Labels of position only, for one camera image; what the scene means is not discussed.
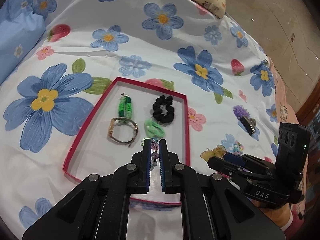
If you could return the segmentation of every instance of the blue pillow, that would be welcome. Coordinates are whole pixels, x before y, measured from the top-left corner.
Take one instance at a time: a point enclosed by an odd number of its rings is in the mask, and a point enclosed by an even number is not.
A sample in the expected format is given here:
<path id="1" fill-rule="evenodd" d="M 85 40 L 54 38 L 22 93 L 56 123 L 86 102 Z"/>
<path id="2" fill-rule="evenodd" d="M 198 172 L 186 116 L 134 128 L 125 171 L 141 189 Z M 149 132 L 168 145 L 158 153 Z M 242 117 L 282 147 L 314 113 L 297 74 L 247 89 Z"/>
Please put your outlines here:
<path id="1" fill-rule="evenodd" d="M 0 84 L 45 31 L 44 19 L 33 12 L 33 0 L 6 0 L 0 9 Z"/>

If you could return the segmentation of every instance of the pink flower print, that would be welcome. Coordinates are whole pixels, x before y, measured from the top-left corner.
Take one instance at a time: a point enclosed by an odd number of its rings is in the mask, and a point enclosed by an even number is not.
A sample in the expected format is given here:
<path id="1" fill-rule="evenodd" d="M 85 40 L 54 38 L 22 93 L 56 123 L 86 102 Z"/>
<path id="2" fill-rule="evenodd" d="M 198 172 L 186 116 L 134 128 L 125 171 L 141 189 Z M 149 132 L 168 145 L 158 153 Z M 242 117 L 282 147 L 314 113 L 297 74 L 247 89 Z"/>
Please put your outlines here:
<path id="1" fill-rule="evenodd" d="M 207 121 L 203 114 L 197 114 L 196 111 L 188 107 L 189 124 L 197 132 L 202 131 L 202 125 Z"/>
<path id="2" fill-rule="evenodd" d="M 43 47 L 41 50 L 37 51 L 39 60 L 44 60 L 47 56 L 50 56 L 54 53 L 54 50 L 51 49 L 51 46 Z"/>
<path id="3" fill-rule="evenodd" d="M 231 60 L 232 73 L 235 76 L 241 76 L 241 73 L 244 71 L 244 66 L 240 63 L 239 60 Z"/>
<path id="4" fill-rule="evenodd" d="M 245 102 L 247 102 L 247 97 L 243 94 L 242 90 L 239 90 L 239 96 L 240 96 Z"/>
<path id="5" fill-rule="evenodd" d="M 201 5 L 197 4 L 196 6 L 199 9 L 200 15 L 206 15 L 207 13 L 209 13 L 209 11 L 207 9 L 203 8 Z"/>

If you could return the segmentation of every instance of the green woven bracelet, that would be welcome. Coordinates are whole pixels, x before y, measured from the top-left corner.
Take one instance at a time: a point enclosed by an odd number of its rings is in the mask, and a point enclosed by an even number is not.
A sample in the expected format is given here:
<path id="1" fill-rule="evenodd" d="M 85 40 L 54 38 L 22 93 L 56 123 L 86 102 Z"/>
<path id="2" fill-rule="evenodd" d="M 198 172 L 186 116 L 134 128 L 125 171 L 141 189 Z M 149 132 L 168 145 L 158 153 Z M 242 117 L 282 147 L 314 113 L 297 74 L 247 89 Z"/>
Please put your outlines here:
<path id="1" fill-rule="evenodd" d="M 128 95 L 122 94 L 120 98 L 120 103 L 118 106 L 119 117 L 125 117 L 131 119 L 132 117 L 132 104 L 131 98 Z"/>
<path id="2" fill-rule="evenodd" d="M 146 130 L 146 135 L 150 138 L 163 138 L 165 136 L 163 128 L 158 123 L 153 121 L 152 118 L 145 120 L 144 129 Z"/>

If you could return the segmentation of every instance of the black elastic band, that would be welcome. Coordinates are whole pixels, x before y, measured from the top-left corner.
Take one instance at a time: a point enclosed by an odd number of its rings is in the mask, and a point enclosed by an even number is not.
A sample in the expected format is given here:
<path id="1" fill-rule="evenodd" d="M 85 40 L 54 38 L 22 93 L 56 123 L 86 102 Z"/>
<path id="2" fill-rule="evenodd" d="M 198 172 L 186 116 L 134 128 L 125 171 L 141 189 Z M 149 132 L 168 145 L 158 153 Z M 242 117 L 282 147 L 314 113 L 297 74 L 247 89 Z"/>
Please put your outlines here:
<path id="1" fill-rule="evenodd" d="M 155 103 L 153 104 L 152 108 L 154 110 L 153 117 L 161 123 L 169 123 L 173 121 L 174 118 L 174 107 L 172 107 L 172 96 L 168 96 L 167 98 L 165 96 L 160 96 L 156 99 Z M 160 106 L 165 106 L 165 109 L 167 110 L 166 114 L 162 113 L 162 109 Z"/>

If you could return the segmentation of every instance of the beaded bracelet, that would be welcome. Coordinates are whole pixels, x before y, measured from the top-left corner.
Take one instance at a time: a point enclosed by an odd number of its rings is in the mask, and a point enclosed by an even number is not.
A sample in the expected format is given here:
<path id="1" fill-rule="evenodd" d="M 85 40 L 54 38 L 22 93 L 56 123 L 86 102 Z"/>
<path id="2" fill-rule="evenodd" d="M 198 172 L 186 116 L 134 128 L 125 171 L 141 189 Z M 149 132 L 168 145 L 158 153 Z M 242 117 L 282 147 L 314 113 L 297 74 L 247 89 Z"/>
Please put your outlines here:
<path id="1" fill-rule="evenodd" d="M 152 171 L 157 165 L 157 159 L 159 158 L 159 144 L 158 144 L 158 139 L 155 137 L 150 138 L 151 140 L 151 149 L 154 150 L 153 153 L 151 153 L 151 164 L 150 164 L 150 170 Z"/>
<path id="2" fill-rule="evenodd" d="M 151 137 L 163 138 L 165 136 L 165 132 L 163 128 L 152 120 L 152 118 L 145 120 L 144 129 L 146 131 L 146 135 Z"/>
<path id="3" fill-rule="evenodd" d="M 131 119 L 132 117 L 132 104 L 131 98 L 126 94 L 121 94 L 120 103 L 118 106 L 118 115 L 119 117 L 125 117 Z"/>

